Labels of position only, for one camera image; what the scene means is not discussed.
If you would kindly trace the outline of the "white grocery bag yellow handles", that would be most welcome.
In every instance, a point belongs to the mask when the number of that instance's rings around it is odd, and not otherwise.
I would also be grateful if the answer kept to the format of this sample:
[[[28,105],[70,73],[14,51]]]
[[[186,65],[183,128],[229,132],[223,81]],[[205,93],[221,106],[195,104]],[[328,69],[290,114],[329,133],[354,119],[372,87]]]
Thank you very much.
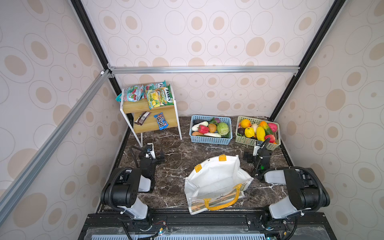
[[[195,166],[185,178],[190,214],[218,211],[244,197],[254,178],[240,167],[239,156],[220,155]]]

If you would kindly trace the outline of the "orange potato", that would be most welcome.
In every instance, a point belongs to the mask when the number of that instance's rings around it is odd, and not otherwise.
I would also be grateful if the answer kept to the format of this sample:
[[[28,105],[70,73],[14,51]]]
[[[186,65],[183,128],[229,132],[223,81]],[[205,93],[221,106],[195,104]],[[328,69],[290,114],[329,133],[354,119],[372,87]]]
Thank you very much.
[[[217,125],[209,124],[208,128],[210,133],[215,133],[217,131]]]

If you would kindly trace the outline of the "red bell pepper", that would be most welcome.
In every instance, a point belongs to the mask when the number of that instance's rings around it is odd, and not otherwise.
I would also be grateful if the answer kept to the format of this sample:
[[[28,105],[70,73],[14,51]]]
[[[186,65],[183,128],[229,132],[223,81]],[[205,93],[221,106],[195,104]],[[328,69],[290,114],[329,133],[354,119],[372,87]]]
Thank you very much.
[[[205,125],[199,125],[198,132],[201,134],[209,133],[209,128]]]

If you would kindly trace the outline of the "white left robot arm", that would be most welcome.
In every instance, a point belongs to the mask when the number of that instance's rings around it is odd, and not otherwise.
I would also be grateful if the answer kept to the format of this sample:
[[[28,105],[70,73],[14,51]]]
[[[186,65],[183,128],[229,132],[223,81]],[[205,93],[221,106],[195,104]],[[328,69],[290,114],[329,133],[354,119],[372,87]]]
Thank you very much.
[[[164,153],[156,155],[154,144],[146,144],[144,148],[131,146],[140,152],[140,159],[134,158],[135,168],[115,168],[101,192],[101,204],[126,215],[133,220],[147,220],[150,217],[149,207],[138,197],[139,193],[151,193],[156,185],[156,167],[165,162]]]

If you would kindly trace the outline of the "green cabbage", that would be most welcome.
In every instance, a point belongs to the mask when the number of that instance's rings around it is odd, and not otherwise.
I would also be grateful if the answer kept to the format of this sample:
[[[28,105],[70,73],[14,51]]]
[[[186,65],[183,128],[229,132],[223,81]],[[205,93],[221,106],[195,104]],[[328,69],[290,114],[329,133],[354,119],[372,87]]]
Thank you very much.
[[[228,124],[226,124],[224,122],[220,122],[217,124],[217,132],[221,136],[226,136],[230,132],[230,127]]]

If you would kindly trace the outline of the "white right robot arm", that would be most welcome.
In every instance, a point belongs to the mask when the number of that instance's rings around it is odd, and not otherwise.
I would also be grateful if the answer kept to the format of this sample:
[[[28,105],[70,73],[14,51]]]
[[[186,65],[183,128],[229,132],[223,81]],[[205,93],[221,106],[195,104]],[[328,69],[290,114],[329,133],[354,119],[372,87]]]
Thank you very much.
[[[266,146],[266,141],[257,143],[253,152],[245,152],[243,156],[247,163],[254,165],[252,177],[262,183],[287,188],[284,199],[266,207],[265,219],[289,219],[330,205],[331,197],[313,169],[292,166],[271,168],[272,151]]]

